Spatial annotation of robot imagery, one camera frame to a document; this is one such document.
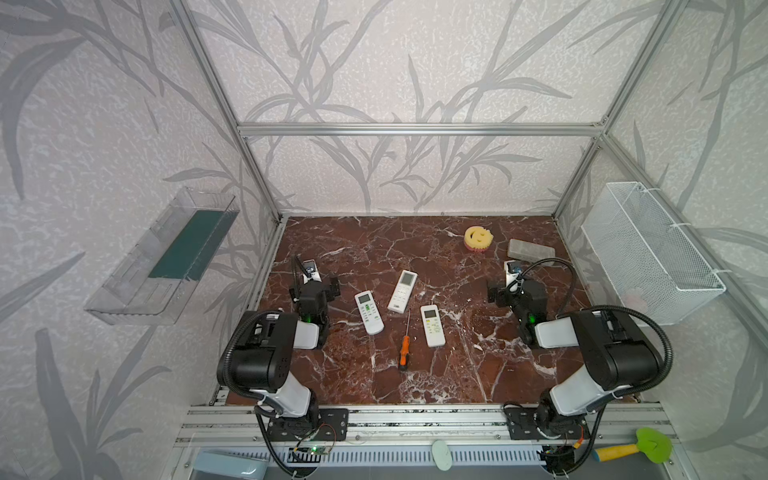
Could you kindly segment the orange handled screwdriver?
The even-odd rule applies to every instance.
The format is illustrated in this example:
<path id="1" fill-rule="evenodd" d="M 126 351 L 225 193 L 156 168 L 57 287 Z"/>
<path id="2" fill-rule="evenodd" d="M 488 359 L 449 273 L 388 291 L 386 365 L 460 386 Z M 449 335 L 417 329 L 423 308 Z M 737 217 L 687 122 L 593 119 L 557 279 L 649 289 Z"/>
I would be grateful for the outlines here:
<path id="1" fill-rule="evenodd" d="M 401 347 L 399 351 L 398 368 L 400 371 L 406 371 L 410 358 L 410 336 L 409 329 L 411 323 L 411 314 L 407 314 L 405 332 L 402 338 Z"/>

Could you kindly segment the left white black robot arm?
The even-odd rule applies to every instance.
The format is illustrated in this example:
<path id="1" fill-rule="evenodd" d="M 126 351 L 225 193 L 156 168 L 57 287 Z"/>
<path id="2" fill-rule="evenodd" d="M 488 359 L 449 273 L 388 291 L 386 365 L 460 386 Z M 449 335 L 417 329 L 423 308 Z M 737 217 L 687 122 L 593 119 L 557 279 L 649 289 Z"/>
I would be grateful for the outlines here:
<path id="1" fill-rule="evenodd" d="M 226 345 L 217 381 L 256 402 L 255 413 L 275 422 L 320 419 L 316 394 L 291 373 L 296 350 L 320 350 L 330 333 L 329 303 L 341 294 L 336 277 L 309 279 L 289 289 L 295 310 L 246 311 Z"/>

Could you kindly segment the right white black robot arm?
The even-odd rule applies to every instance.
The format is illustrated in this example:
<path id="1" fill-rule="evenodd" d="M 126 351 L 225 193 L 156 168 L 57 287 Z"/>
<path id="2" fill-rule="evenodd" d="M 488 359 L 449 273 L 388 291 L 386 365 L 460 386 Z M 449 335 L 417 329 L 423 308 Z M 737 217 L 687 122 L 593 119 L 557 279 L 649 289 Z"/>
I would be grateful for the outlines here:
<path id="1" fill-rule="evenodd" d="M 658 386 L 671 372 L 674 350 L 653 319 L 617 305 L 598 305 L 546 317 L 543 284 L 520 278 L 487 286 L 490 303 L 509 308 L 525 345 L 534 349 L 577 348 L 583 366 L 542 393 L 535 421 L 542 430 L 562 430 L 610 402 Z"/>

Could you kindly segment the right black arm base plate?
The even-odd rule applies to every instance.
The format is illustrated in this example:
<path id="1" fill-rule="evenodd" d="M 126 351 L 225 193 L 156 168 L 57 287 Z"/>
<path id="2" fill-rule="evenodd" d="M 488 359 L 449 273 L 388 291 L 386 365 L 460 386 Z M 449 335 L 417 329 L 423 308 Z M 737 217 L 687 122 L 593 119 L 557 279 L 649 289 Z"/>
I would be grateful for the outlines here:
<path id="1" fill-rule="evenodd" d="M 575 442 L 591 437 L 584 415 L 563 416 L 546 406 L 523 407 L 515 403 L 504 404 L 502 413 L 511 440 Z"/>

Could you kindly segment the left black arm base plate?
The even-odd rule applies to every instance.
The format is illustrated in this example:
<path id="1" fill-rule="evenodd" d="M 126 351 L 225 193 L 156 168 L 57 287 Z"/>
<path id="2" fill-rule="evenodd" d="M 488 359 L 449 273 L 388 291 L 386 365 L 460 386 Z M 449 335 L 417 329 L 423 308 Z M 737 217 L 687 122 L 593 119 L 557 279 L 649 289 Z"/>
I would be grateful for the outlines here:
<path id="1" fill-rule="evenodd" d="M 344 441 L 349 426 L 350 411 L 346 408 L 310 410 L 299 418 L 271 419 L 267 435 L 271 441 L 298 441 L 309 437 L 313 441 Z"/>

